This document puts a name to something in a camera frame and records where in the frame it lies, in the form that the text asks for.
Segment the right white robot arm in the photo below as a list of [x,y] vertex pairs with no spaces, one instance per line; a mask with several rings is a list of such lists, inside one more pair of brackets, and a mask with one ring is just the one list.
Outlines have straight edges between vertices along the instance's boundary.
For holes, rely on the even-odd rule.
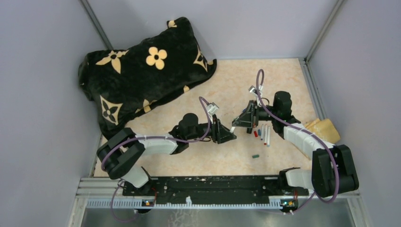
[[351,150],[346,145],[334,145],[307,130],[292,115],[290,93],[275,93],[273,105],[259,106],[251,100],[245,110],[232,121],[233,127],[251,131],[260,121],[270,121],[273,130],[291,142],[312,161],[311,170],[293,167],[281,170],[278,191],[290,195],[297,187],[314,190],[321,197],[357,190],[359,180]]

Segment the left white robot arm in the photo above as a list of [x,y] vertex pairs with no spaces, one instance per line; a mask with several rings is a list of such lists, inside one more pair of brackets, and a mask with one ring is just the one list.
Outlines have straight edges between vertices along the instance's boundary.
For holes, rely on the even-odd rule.
[[132,184],[139,195],[147,195],[152,188],[151,177],[136,164],[139,158],[154,154],[179,154],[191,142],[204,138],[222,144],[235,140],[237,136],[216,115],[212,115],[207,123],[199,123],[196,114],[187,113],[169,133],[162,136],[145,136],[124,128],[102,145],[96,155],[110,179],[122,179]]

